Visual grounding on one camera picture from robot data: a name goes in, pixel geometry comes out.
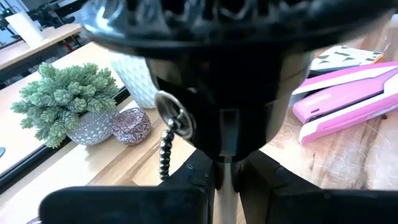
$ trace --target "green succulent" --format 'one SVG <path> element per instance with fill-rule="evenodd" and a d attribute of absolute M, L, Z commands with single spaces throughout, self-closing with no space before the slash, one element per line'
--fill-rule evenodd
<path fill-rule="evenodd" d="M 113 96 L 119 91 L 116 80 L 105 68 L 87 63 L 64 69 L 49 63 L 39 66 L 42 79 L 30 82 L 19 93 L 22 100 L 11 110 L 26 114 L 22 128 L 37 128 L 35 137 L 48 147 L 58 147 L 68 131 L 79 127 L 79 117 L 86 112 L 115 108 Z"/>

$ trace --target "white planter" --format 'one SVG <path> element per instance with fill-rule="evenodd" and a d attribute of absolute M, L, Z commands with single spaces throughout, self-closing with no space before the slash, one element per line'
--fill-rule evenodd
<path fill-rule="evenodd" d="M 144 58 L 114 52 L 111 65 L 139 107 L 155 108 L 157 89 Z"/>

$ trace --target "black cylindrical object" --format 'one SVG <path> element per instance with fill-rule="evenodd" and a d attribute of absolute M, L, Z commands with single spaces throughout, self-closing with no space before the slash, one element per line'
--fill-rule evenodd
<path fill-rule="evenodd" d="M 91 1 L 97 43 L 140 55 L 155 86 L 195 123 L 187 141 L 214 160 L 244 159 L 282 126 L 313 49 L 381 26 L 391 0 Z"/>

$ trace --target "white patterned pot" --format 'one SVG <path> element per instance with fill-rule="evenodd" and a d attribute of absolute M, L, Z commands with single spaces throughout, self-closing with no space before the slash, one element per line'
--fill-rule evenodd
<path fill-rule="evenodd" d="M 95 113 L 88 112 L 80 117 L 79 127 L 67 132 L 67 136 L 84 146 L 98 144 L 112 135 L 112 123 L 118 114 L 116 108 Z"/>
<path fill-rule="evenodd" d="M 139 107 L 155 108 L 157 89 L 150 79 L 145 58 L 113 52 L 111 65 Z"/>

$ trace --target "wooden desk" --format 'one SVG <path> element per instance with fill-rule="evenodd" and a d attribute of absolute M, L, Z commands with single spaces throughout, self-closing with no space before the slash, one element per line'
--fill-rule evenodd
<path fill-rule="evenodd" d="M 349 45 L 383 51 L 384 60 L 397 60 L 398 27 L 389 24 Z M 124 109 L 133 106 L 135 103 L 131 102 Z M 91 147 L 71 142 L 58 151 L 0 195 L 0 223 L 28 222 L 37 216 L 37 207 L 46 195 L 64 187 L 159 184 L 159 143 L 165 124 L 155 110 L 147 110 L 147 114 L 152 121 L 152 134 L 136 146 L 125 146 L 110 138 Z M 387 119 L 374 118 L 303 147 L 297 142 L 302 125 L 288 111 L 277 137 L 261 151 L 323 188 L 398 190 L 398 111 L 386 116 Z M 176 137 L 171 173 L 192 152 L 191 145 Z M 238 220 L 244 223 L 241 209 Z"/>
<path fill-rule="evenodd" d="M 81 25 L 79 24 L 65 24 L 57 29 L 44 30 L 45 39 L 36 47 L 30 47 L 24 41 L 5 47 L 0 50 L 0 70 L 80 31 Z"/>
<path fill-rule="evenodd" d="M 100 68 L 108 67 L 112 71 L 113 77 L 117 80 L 117 85 L 122 87 L 122 81 L 109 64 L 109 56 L 108 49 L 89 43 L 60 58 L 53 65 L 57 68 L 63 68 L 88 62 L 96 63 Z M 12 103 L 20 100 L 19 90 L 34 80 L 40 80 L 38 72 L 0 90 L 0 124 L 2 124 L 2 128 L 0 128 L 0 146 L 6 148 L 6 152 L 0 157 L 0 173 L 25 158 L 25 156 L 44 143 L 34 137 L 35 129 L 22 129 L 20 127 L 19 123 L 25 115 L 16 114 L 10 110 Z"/>

